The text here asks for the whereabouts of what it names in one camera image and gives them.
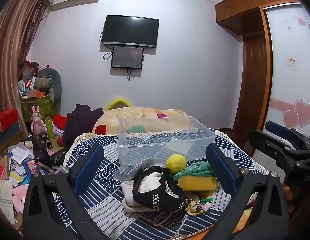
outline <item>yellow ball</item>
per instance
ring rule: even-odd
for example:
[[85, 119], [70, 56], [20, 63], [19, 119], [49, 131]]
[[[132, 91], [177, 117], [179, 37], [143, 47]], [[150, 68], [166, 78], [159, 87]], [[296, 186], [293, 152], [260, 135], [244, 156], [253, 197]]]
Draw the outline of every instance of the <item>yellow ball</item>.
[[186, 167], [185, 157], [181, 154], [173, 154], [166, 160], [165, 167], [171, 170], [172, 174], [176, 174]]

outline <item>yellow fuzzy object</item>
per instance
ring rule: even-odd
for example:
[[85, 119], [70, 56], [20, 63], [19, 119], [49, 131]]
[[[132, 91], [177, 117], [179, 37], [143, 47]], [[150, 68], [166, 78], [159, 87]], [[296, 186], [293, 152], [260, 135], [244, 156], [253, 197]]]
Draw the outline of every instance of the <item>yellow fuzzy object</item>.
[[178, 179], [178, 186], [184, 191], [207, 191], [216, 189], [216, 177], [186, 175]]
[[165, 163], [165, 168], [169, 168], [172, 174], [176, 174], [186, 167], [186, 159], [181, 154], [172, 154]]

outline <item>blue gripper pad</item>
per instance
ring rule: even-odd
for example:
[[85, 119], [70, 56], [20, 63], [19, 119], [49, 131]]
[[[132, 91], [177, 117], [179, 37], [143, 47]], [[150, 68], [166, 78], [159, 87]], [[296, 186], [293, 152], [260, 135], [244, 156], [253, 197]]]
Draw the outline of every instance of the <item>blue gripper pad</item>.
[[104, 148], [99, 144], [75, 177], [73, 193], [76, 197], [86, 191], [103, 158]]
[[290, 129], [287, 129], [278, 123], [267, 121], [265, 124], [265, 129], [266, 131], [271, 132], [272, 134], [275, 134], [285, 140], [290, 140], [292, 138]]
[[232, 197], [236, 195], [240, 174], [235, 162], [226, 157], [215, 143], [211, 143], [206, 147], [206, 159], [225, 193], [232, 195]]

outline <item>flat screen tv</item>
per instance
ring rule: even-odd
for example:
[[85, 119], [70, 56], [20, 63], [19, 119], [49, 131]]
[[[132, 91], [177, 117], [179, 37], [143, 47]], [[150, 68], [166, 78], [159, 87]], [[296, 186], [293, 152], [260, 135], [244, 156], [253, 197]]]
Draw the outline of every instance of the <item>flat screen tv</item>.
[[101, 43], [156, 48], [158, 26], [157, 19], [108, 15]]

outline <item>television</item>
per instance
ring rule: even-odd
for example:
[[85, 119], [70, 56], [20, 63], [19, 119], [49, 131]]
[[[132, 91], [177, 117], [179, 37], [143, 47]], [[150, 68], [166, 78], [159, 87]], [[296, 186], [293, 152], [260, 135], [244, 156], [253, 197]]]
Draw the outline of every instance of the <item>television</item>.
[[143, 55], [141, 47], [114, 46], [111, 67], [141, 69]]
[[159, 20], [157, 19], [107, 15], [101, 44], [156, 48], [158, 27]]

